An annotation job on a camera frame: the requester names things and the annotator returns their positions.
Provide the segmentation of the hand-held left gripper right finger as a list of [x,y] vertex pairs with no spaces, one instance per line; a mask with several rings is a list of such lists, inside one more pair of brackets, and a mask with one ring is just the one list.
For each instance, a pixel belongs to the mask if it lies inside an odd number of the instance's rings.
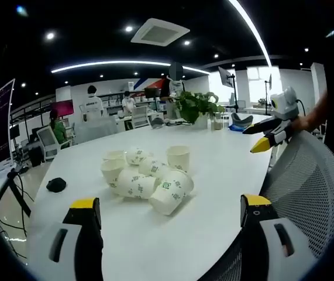
[[301,280],[316,263],[307,236],[263,196],[240,198],[241,280]]

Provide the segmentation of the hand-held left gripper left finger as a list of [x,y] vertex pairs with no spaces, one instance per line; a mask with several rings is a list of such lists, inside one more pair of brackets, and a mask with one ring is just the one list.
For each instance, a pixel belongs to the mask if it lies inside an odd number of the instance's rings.
[[36,280],[102,280],[103,245],[99,198],[77,200],[37,240],[29,270]]

